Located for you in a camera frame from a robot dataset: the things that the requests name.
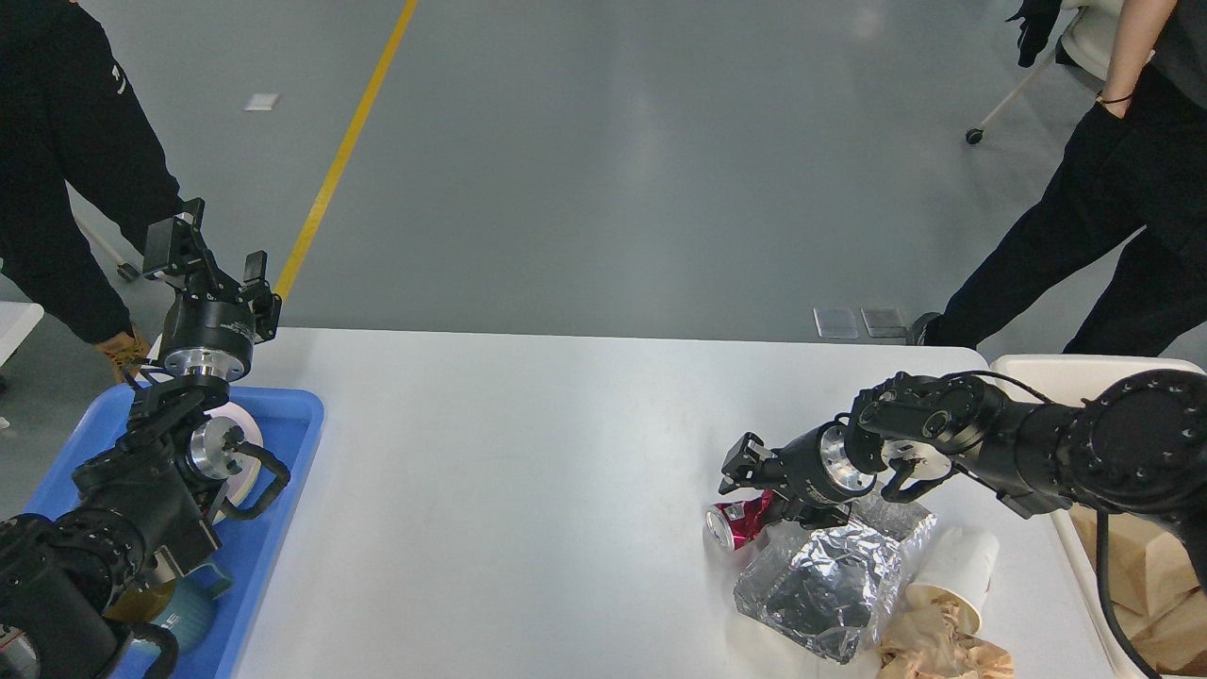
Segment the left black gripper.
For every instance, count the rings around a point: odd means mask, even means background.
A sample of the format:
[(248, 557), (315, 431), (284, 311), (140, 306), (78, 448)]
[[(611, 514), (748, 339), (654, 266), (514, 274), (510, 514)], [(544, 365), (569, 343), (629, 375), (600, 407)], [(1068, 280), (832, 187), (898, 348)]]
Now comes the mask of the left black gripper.
[(227, 275), (206, 248), (200, 224), (206, 201), (193, 198), (170, 219), (148, 227), (140, 275), (175, 292), (158, 362), (181, 375), (214, 375), (237, 382), (253, 369), (253, 343), (276, 336), (282, 298), (266, 279), (268, 254), (247, 254), (240, 302), (227, 302)]

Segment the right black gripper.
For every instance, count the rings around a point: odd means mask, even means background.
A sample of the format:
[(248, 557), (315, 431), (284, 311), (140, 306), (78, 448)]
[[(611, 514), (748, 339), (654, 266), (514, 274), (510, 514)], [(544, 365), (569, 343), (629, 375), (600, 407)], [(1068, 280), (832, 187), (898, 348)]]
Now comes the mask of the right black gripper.
[(737, 488), (785, 488), (794, 501), (771, 501), (763, 523), (794, 522), (803, 529), (849, 523), (849, 502), (870, 494), (875, 478), (856, 468), (845, 451), (849, 426), (827, 422), (775, 450), (752, 431), (737, 439), (721, 464), (719, 494)]

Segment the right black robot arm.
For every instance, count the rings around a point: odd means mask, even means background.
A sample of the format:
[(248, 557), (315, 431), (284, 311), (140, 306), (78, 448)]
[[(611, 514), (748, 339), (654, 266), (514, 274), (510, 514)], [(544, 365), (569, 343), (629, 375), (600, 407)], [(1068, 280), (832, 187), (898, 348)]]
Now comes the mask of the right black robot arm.
[(1065, 406), (1032, 394), (1014, 400), (995, 373), (897, 373), (861, 390), (846, 412), (782, 447), (745, 433), (721, 464), (719, 493), (757, 488), (751, 519), (725, 520), (740, 549), (768, 523), (805, 529), (849, 523), (850, 503), (871, 492), (877, 473), (890, 503), (938, 486), (919, 460), (892, 456), (893, 443), (927, 444), (941, 478), (980, 482), (1022, 519), (1075, 504), (1159, 525), (1180, 542), (1205, 579), (1205, 396), (1201, 373), (1158, 369), (1126, 375), (1092, 399)]

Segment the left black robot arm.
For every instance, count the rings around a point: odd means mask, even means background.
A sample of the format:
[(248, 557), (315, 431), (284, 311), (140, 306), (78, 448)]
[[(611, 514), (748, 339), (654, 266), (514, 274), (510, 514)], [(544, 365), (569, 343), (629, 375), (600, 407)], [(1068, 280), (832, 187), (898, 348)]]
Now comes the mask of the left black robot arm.
[(5, 678), (107, 678), (133, 640), (158, 649), (146, 677), (173, 675), (181, 654), (173, 632), (107, 611), (129, 590), (200, 568), (221, 546), (216, 516), (256, 519), (288, 485), (282, 461), (210, 414), (253, 369), (255, 345), (276, 335), (282, 302), (263, 251), (247, 256), (241, 279), (220, 270), (200, 232), (204, 207), (189, 199), (148, 228), (142, 275), (175, 289), (147, 364), (164, 381), (124, 373), (133, 391), (124, 434), (74, 469), (72, 511), (2, 523)]

